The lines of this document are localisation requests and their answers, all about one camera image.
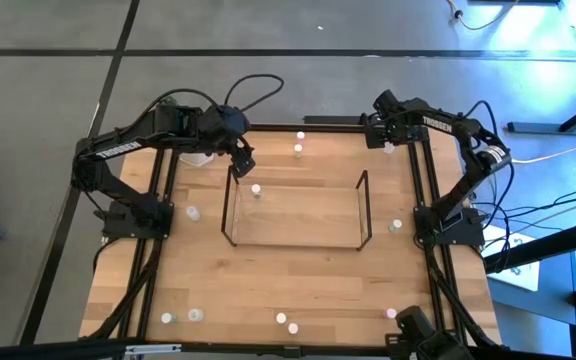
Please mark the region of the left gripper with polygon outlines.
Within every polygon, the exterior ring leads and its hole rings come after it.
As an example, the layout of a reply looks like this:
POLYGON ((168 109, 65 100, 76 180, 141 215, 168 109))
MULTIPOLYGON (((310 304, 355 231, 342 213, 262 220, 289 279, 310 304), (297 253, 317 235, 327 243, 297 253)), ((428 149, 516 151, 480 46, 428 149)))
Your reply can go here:
POLYGON ((252 170, 256 162, 254 148, 244 135, 249 130, 249 120, 237 108, 231 106, 210 107, 200 116, 200 141, 215 149, 227 149, 242 143, 242 150, 230 153, 231 168, 235 178, 241 178, 246 170, 252 170))

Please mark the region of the grey metal bar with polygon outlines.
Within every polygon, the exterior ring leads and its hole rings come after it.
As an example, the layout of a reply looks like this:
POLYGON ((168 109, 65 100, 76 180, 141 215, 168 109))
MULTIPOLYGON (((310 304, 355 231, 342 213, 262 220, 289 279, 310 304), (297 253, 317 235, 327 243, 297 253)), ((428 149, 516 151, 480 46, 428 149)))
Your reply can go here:
POLYGON ((507 130, 509 133, 576 136, 576 126, 568 128, 562 124, 551 123, 509 122, 507 130))

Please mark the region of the white paper sheet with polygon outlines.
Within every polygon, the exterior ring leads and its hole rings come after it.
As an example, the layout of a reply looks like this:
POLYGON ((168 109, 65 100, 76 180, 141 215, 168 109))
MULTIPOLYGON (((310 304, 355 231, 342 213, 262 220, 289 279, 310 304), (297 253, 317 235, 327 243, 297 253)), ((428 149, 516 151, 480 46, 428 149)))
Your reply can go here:
MULTIPOLYGON (((485 244, 482 248, 481 255, 483 257, 496 254, 502 250, 505 240, 503 235, 505 230, 493 225, 490 225, 483 231, 485 244)), ((520 234, 511 233, 509 237, 510 247, 514 248, 524 243, 533 241, 532 237, 520 234)), ((499 273, 492 272, 487 275, 489 279, 494 279, 509 285, 513 285, 524 290, 536 292, 538 290, 539 282, 539 266, 540 262, 533 262, 526 265, 518 266, 503 270, 499 273)))

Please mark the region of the shelf with black metal frame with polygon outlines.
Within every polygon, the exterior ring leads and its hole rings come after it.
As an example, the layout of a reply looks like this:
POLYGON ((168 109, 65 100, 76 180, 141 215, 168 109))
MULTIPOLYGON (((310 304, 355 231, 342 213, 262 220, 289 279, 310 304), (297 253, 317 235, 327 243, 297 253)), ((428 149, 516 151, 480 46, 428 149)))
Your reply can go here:
POLYGON ((220 231, 233 246, 361 251, 373 237, 369 173, 352 187, 271 184, 255 199, 251 183, 227 168, 220 231))

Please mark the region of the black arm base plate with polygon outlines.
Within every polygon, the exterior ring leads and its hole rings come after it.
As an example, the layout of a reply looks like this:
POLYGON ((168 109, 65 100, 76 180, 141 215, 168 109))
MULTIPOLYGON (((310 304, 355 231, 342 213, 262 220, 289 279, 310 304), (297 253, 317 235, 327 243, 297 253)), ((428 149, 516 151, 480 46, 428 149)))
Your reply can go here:
POLYGON ((441 219, 432 208, 418 207, 413 211, 416 235, 424 244, 469 245, 484 244, 481 222, 483 217, 474 208, 463 208, 456 215, 441 219))
POLYGON ((152 217, 129 206, 113 201, 108 210, 94 214, 103 221, 102 235, 111 239, 166 238, 171 229, 174 204, 159 202, 157 214, 152 217))

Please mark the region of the silver metal bracket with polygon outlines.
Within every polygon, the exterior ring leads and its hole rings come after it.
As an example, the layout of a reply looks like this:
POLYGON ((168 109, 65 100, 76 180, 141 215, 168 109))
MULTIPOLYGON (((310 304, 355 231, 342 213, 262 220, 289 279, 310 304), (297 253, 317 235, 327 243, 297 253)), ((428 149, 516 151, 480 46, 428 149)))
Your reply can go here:
POLYGON ((169 354, 181 351, 181 344, 143 344, 127 346, 124 354, 126 356, 142 356, 152 354, 169 354))

